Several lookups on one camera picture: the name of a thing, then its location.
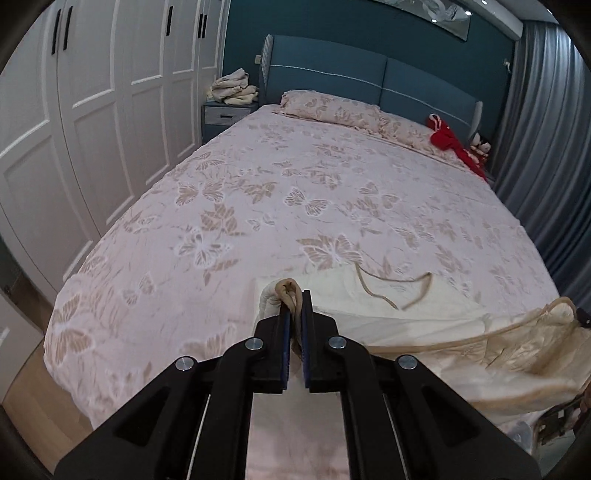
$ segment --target red clothing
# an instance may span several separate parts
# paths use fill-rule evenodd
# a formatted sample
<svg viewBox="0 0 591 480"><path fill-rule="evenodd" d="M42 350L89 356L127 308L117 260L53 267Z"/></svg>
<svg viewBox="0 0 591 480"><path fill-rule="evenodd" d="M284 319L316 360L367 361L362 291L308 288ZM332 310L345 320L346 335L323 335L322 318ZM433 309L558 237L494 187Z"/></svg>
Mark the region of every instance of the red clothing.
<svg viewBox="0 0 591 480"><path fill-rule="evenodd" d="M427 119L427 126L435 133L431 135L431 143L440 150L449 150L450 148L456 153L457 157L462 160L470 170L476 175L486 181L486 175L478 165L470 158L468 151L462 147L460 141L456 138L449 125L439 117L436 113L429 115Z"/></svg>

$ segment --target headboard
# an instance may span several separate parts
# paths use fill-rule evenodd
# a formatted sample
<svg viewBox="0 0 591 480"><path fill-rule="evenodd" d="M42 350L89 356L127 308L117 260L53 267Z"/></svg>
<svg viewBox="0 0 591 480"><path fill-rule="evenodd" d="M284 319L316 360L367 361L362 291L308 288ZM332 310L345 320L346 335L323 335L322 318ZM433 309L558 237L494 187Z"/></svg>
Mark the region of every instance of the headboard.
<svg viewBox="0 0 591 480"><path fill-rule="evenodd" d="M379 107L423 124L430 113L443 118L467 142L480 125L482 102L450 83L398 60L388 59Z"/></svg>
<svg viewBox="0 0 591 480"><path fill-rule="evenodd" d="M316 90L379 105L422 125L437 113L468 143L482 102L434 75L385 55L315 40L267 35L259 69L259 104L280 103L289 90Z"/></svg>
<svg viewBox="0 0 591 480"><path fill-rule="evenodd" d="M280 103L289 90L316 90L377 105L387 60L331 41L268 35L261 56L264 102L259 103Z"/></svg>

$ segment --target gray curtain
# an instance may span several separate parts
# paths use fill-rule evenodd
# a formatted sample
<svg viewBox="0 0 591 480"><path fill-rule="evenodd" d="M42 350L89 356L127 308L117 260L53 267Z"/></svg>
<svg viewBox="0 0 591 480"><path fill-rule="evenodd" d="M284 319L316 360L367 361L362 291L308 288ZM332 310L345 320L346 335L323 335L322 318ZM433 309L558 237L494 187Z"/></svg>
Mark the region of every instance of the gray curtain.
<svg viewBox="0 0 591 480"><path fill-rule="evenodd" d="M591 73L558 25L524 24L494 145L497 195L591 312Z"/></svg>

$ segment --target teal wall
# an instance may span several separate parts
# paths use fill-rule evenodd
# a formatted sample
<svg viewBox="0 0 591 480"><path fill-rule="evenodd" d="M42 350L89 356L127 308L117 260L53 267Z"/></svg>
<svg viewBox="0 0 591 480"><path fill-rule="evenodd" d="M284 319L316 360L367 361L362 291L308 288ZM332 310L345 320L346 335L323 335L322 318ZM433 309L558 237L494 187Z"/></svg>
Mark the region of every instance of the teal wall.
<svg viewBox="0 0 591 480"><path fill-rule="evenodd" d="M481 133L491 137L502 115L514 42L472 16L463 41L442 28L369 0L232 0L224 74L244 68L258 84L255 55L267 34L330 40L376 51L442 78L484 102Z"/></svg>

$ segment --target door handle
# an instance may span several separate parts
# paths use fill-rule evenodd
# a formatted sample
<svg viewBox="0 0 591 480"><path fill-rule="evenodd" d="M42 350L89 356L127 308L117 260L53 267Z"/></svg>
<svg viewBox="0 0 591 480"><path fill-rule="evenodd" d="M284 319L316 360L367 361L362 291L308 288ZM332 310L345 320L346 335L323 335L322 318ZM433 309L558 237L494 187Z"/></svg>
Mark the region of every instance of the door handle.
<svg viewBox="0 0 591 480"><path fill-rule="evenodd" d="M203 14L199 14L199 29L197 30L197 38L201 38L202 28L203 28Z"/></svg>
<svg viewBox="0 0 591 480"><path fill-rule="evenodd" d="M205 29L207 28L207 14L203 17L203 35L201 38L205 38Z"/></svg>
<svg viewBox="0 0 591 480"><path fill-rule="evenodd" d="M68 9L68 17L66 19L66 33L64 34L64 50L68 48L68 35L70 34L70 20L72 19L72 9L74 5L72 5Z"/></svg>
<svg viewBox="0 0 591 480"><path fill-rule="evenodd" d="M170 36L170 24L173 21L173 5L168 9L168 20L166 22L166 36Z"/></svg>
<svg viewBox="0 0 591 480"><path fill-rule="evenodd" d="M57 27L60 25L61 9L57 11L56 24L53 26L53 40L51 41L51 54L55 55L57 47Z"/></svg>

